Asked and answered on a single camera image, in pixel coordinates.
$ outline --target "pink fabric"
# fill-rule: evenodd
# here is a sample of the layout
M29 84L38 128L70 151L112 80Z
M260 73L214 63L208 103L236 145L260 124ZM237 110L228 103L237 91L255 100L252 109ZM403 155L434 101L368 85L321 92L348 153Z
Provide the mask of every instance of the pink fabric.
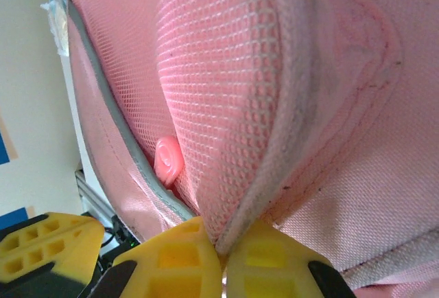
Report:
M403 71L396 90L366 134L354 132L344 148L328 148L323 140L326 148L305 157L286 182L293 189L282 191L267 212L340 270L439 224L439 62L433 60L439 51L439 0L374 2L401 37ZM337 130L337 123L331 128ZM292 214L301 204L300 193L309 190L319 192Z
M408 284L369 286L355 291L357 298L436 298L439 280Z
M176 190L219 252L263 211L345 273L438 227L439 0L73 2L151 163L159 138L178 139ZM119 212L141 206L125 220L149 236L172 214L133 170L77 49L94 164ZM439 277L421 264L380 280Z
M151 192L133 162L102 99L80 35L70 19L69 47L82 132L108 200L139 239L147 240L178 225L181 219Z

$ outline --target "stitching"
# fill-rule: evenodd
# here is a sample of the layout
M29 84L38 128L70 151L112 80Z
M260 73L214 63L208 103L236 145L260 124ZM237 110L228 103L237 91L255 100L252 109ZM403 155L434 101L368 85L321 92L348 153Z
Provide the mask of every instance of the stitching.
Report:
M97 115L97 118L99 119L99 122L100 122L100 124L101 124L101 128L102 128L102 130L103 130L103 132L104 132L104 134L105 134L105 137L107 138L107 142L108 142L108 145L110 146L110 148L111 148L111 152L113 153L113 155L115 156L115 158L116 158L116 160L117 160L117 163L120 165L120 168L123 170L124 169L124 166L123 166L123 164L122 164L122 162L121 162L121 160L120 160L120 158L117 156L117 153L115 152L115 149L113 148L113 145L111 144L111 142L110 142L110 137L108 136L108 131L106 130L106 127L104 126L104 123L103 123L103 121L102 121L102 117L101 117L101 115L99 114L99 113L96 113L96 115ZM133 179L133 178L130 178L130 181L132 181L133 183L135 183L136 184L136 187L141 191L141 192L143 192L143 194L144 195L146 195L146 197L147 198L149 198L149 196L147 195L147 193L142 189L142 187L140 187L137 183L136 183L136 181ZM158 213L160 213L160 210L158 210L158 207L154 204L154 207L156 208L156 210L157 210L157 212Z
M73 5L72 8L76 10L76 7L74 6L72 0L71 0L71 4L70 4L70 5ZM90 47L89 47L89 51L91 51L91 52L94 53L94 56L95 56L96 61L97 61L97 65L100 66L99 58L97 57L97 54L96 54L95 50L93 49L93 45L92 45L92 43L91 43L91 40L90 40L89 37L86 35L86 29L85 29L85 26L83 27L83 28L84 28L83 34L80 33L80 30L78 29L78 27L76 26L76 24L75 24L75 28L76 28L76 30L78 31L79 35L80 35L80 39L81 39L82 44L83 44L83 46L84 46L84 48L85 48L85 50L86 50L86 53L87 53L87 55L88 55L88 60L91 62L91 65L92 65L92 68L93 68L93 72L94 72L94 74L95 74L95 79L96 79L97 86L98 86L99 91L100 91L100 93L101 93L101 95L102 95L102 99L104 100L104 103L106 104L105 99L104 99L104 95L103 95L103 93L102 93L102 87L101 87L102 84L100 84L100 83L99 83L100 80L97 79L97 73L96 73L96 70L95 70L95 68L94 68L94 66L93 66L93 62L92 62L91 59L90 59L90 54L89 54L89 52L88 52L88 50L87 50L87 47L86 47L86 45L84 45L84 41L82 40L83 38L85 38L86 41L88 41L89 46L90 46ZM112 112L110 111L110 109L108 108L108 106L107 106L107 109L108 109L108 111L109 111L109 113L110 113L110 116L112 117L112 120L113 120L115 126L118 128L119 133L120 133L120 135L122 136L123 142L125 143L125 146L126 146L126 148L128 149L128 152L129 152L130 156L132 157L134 163L136 164L138 171L141 173L143 179L144 179L145 182L146 182L146 175L145 175L145 172L143 171L143 169L141 168L141 166L140 166L140 164L139 164L139 160L138 160L136 157L134 157L134 156L132 155L132 153L131 153L131 151L130 151L130 148L128 147L128 145L127 145L127 143L126 143L126 141L127 141L127 136L126 136L126 133L123 133L123 131L121 130L121 123L119 123L119 121L115 121L115 119L114 119L114 117L113 117L113 115L112 115ZM182 220L186 220L186 219L187 219L187 217L183 216L183 215L182 215L182 214L181 214L181 213L180 213L180 212L179 212L179 211L178 211L173 205L169 204L169 202L166 200L165 197L160 196L160 194L159 194L159 193L158 193L153 187L149 187L149 188L151 189L152 192L155 193L155 195L159 198L159 200L161 200L166 206L168 206L168 208L170 208L175 214L179 215L180 218L181 218Z
M369 264L371 264L373 262L378 262L379 260L391 258L391 257L389 257L389 255L392 255L393 253L396 253L397 251L402 250L404 247L406 247L407 245L409 245L411 243L414 243L417 240L422 240L424 237L428 237L428 236L434 235L434 234L438 235L438 228L437 227L430 229L429 231L426 231L426 232L420 234L419 236L415 236L414 238L409 239L409 240L405 241L404 243L401 243L401 244L395 246L394 248L391 248L391 249L389 249L381 254L378 254L378 255L376 255L376 256L374 256L374 257L372 257L364 262L360 262L359 264L357 264L355 266L352 266L350 268L346 268L340 272L342 275L345 275L348 272L356 273L356 272L358 272L358 270L360 268L364 268L366 266L369 266Z
M363 9L366 8L365 5L364 5L363 3L360 2L360 0L352 0L352 1L354 1L355 3L357 3L358 5L360 5L361 8L363 8ZM377 18L376 18L376 16L373 15L373 14L371 14L371 17L374 19L375 22L380 23L379 26L380 26L380 28L381 28L381 33L385 35L385 29L384 29L384 27L383 27L383 23L382 23L382 21L378 21ZM385 45L384 45L385 53L387 53L388 46L389 46L389 43L388 43L388 41L386 41L386 43L385 43ZM310 182L308 185L305 186L305 188L303 189L302 194L301 194L301 196L300 196L301 198L303 198L304 196L306 196L306 195L309 193L310 188L311 188L313 185L315 185L315 183L318 181L318 179L320 178L320 176L321 176L324 172L326 172L326 171L328 170L328 168L331 167L331 165L337 163L337 159L338 159L339 156L344 152L346 145L352 141L353 136L355 135L355 133L357 133L359 127L362 125L362 122L363 122L365 116L368 114L369 110L370 110L371 108L373 108L373 106L375 105L375 100L377 99L378 92L381 91L381 90L384 90L386 87L388 87L388 86L390 85L390 82L389 82L388 80L386 80L386 81L385 81L380 87L378 87L376 84L370 84L371 80L365 82L365 83L363 84L363 86L361 86L361 87L357 87L357 88L356 88L356 91L355 91L355 101L353 102L352 106L350 107L349 112L348 112L348 115L346 116L346 119L344 120L344 123L341 125L341 127L339 128L339 130L337 130L337 131L333 134L333 136L332 136L330 139L327 140L327 142L323 145L323 147L321 147L321 149L319 149L319 151L317 151L317 153L316 153L316 154L315 154L315 155L309 160L308 164L307 164L307 165L306 165L306 166L300 171L300 173L297 175L296 179L295 179L295 180L293 181L293 183L291 184L291 186L294 186L294 185L295 185L295 184L296 184L296 183L297 183L297 182L303 177L303 175L305 174L305 172L309 169L309 167L310 167L310 166L312 165L312 163L314 162L314 159L315 159L316 157L318 157L320 154L322 154L322 153L327 149L328 145L329 145L331 142L334 141L335 137L337 136L337 134L338 134L340 131L344 130L344 128L346 127L346 123L348 122L349 118L351 117L351 114L352 114L352 112L353 112L353 109L354 109L354 108L357 106L357 104L358 104L358 100L359 100L359 97L360 97L361 92L363 92L363 91L364 91L365 89L367 89L367 88L370 88L370 89L376 89L375 94L371 97L371 100L372 100L372 101L371 101L370 105L367 107L367 109L365 109L364 114L361 116L361 118L359 119L359 121L357 122L357 124L355 125L355 127L352 129L351 133L350 133L349 136L346 138L345 142L343 142L343 143L341 144L340 149L338 150L338 152L336 152L336 153L333 155L333 157L331 158L331 160L330 160L326 165L324 165L324 167L323 167L322 169L320 169L320 171L315 175L314 180L313 180L312 182ZM370 126L369 126L369 127L372 127L372 125L378 120L378 118L379 118L379 114L381 113L381 111L379 111L379 113L377 114L377 116L375 117L375 119L373 120L373 122L370 123ZM364 139L364 137L360 138L359 141L358 141L358 143L360 143L363 139ZM280 213L280 214L284 214L284 213L289 213L289 212L291 212L292 207L293 207L293 204L294 204L294 201L291 202L286 208L284 208L283 211L279 211L279 213ZM277 217L274 217L274 215L272 214L272 211L273 211L272 209L269 209L267 213L268 213L268 214L270 215L270 217L274 220L274 222L276 222L276 221L279 220L279 219L284 218L284 216L277 216Z
M81 130L82 136L85 137L85 135L84 135L84 129L83 129L83 125L82 125L83 121L81 120L81 115L80 115L80 113L79 113L79 109L78 109L78 117L80 118L80 130ZM95 159L94 159L94 157L93 157L93 154L91 153L91 148L90 148L88 142L87 142L85 139L84 139L84 145L85 145L85 149L86 149L87 155L88 155L88 157L89 157L89 159L90 159L90 164L91 164L91 166L92 166L92 169L93 169L93 171L95 172L95 175L96 175L97 181L98 181L98 183L101 185L101 187L105 187L105 185L102 183L102 175L101 175L101 172L100 172L99 169L97 169L96 166L95 166L96 161L95 161ZM117 205L113 206L115 212L116 212L116 209L119 209L119 208L116 207L116 206L117 206ZM128 228L128 231L129 231L129 232L130 232L135 238L137 238L137 240L139 240L140 242L145 242L145 238L143 237L143 235L141 235L141 234L140 234L135 228L132 228L131 226L127 226L127 224L125 223L125 221L124 221L123 219L121 219L121 222L126 226L126 228Z

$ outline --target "blue object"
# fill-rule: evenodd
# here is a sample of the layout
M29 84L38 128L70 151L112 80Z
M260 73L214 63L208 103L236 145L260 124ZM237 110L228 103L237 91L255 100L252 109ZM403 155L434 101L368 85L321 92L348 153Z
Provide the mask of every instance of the blue object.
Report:
M0 230L26 221L27 219L29 219L29 217L27 216L26 208L22 207L4 216L0 216Z
M9 161L8 151L6 150L5 143L3 142L3 138L1 137L0 133L0 165L8 163Z

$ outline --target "pink mesh pocket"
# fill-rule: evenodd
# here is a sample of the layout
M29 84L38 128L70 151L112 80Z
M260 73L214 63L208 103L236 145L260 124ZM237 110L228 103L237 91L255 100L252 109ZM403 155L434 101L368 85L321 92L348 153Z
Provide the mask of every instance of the pink mesh pocket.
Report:
M73 0L114 97L152 162L160 137L176 136L156 70L154 0Z
M151 191L128 152L97 85L75 24L69 47L81 128L93 169L117 214L140 240L182 220Z

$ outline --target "yellow 3d-printed part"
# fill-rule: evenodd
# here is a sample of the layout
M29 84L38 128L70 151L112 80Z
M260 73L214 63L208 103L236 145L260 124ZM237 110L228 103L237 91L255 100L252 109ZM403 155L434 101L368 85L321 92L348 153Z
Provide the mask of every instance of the yellow 3d-printed part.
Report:
M121 298L220 298L222 270L200 217L144 242L115 259L137 263Z
M51 272L87 285L104 237L95 219L48 213L0 238L0 282L7 284L54 263Z
M228 298L323 298L308 263L325 257L256 221L227 264Z

